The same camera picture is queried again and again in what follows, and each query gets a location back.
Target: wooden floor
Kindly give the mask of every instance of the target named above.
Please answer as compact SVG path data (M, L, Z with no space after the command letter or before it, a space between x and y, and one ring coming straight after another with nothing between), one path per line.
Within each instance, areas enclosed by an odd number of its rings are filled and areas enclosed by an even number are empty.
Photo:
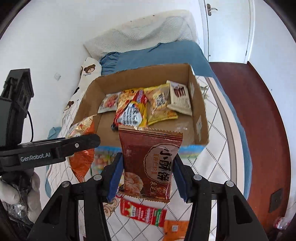
M210 63L245 129L253 170L248 202L266 232L287 209L291 166L286 132L276 104L248 64ZM270 196L283 188L281 206L268 213Z

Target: door handle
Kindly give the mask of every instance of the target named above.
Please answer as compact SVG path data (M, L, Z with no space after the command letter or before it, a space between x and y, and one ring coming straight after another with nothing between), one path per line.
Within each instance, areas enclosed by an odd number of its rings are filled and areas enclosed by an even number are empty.
M208 15L209 15L209 16L211 16L211 15L212 15L212 9L215 9L215 10L217 10L217 11L218 11L218 9L217 9L217 8L211 8L211 5L207 4L207 13L208 13Z

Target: door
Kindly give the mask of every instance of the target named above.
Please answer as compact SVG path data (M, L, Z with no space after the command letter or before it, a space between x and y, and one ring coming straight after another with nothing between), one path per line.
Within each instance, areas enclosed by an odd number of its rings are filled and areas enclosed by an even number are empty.
M249 0L205 0L209 62L244 63L250 33Z

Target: white wall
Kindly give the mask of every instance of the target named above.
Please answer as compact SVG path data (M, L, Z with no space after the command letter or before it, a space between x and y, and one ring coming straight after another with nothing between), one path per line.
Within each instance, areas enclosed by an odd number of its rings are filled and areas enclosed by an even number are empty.
M200 46L203 33L198 1L191 0L32 0L12 21L0 40L0 86L11 69L30 68L34 98L29 111L34 140L46 139L79 82L80 66L89 56L83 42L126 21L154 13L190 10L195 18ZM54 79L59 73L59 81ZM23 142L31 138L25 119ZM41 202L45 167L36 170L41 178Z
M287 214L296 211L296 43L263 0L255 2L255 33L250 63L259 73L281 114L290 148L292 182Z

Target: screw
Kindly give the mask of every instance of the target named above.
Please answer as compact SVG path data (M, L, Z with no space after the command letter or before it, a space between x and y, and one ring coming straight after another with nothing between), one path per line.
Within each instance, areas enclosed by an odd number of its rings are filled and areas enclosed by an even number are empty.
M98 180L101 180L102 179L102 176L100 174L97 174L94 176L94 180L98 181Z
M202 176L201 175L194 175L193 178L196 181L200 181L202 179Z
M70 183L68 182L68 181L64 181L64 182L62 182L62 187L63 188L66 188L67 186L69 186L70 185Z
M227 181L226 185L232 188L234 186L234 183L232 181Z

